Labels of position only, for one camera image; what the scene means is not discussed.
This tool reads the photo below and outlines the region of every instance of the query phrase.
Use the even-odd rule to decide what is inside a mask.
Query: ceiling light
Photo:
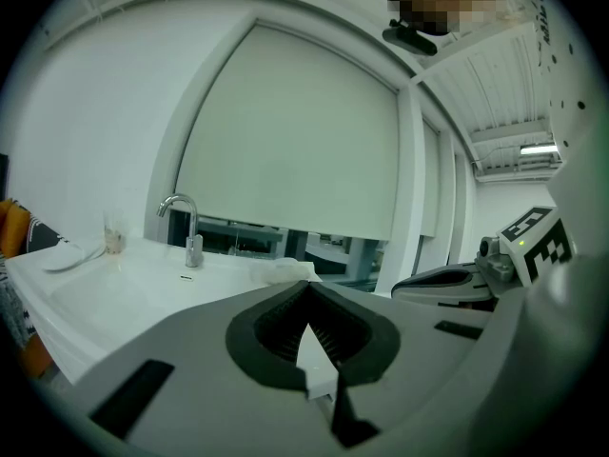
[[[540,146],[523,146],[521,155],[528,154],[547,154],[549,152],[558,152],[559,148],[556,144],[542,144]]]

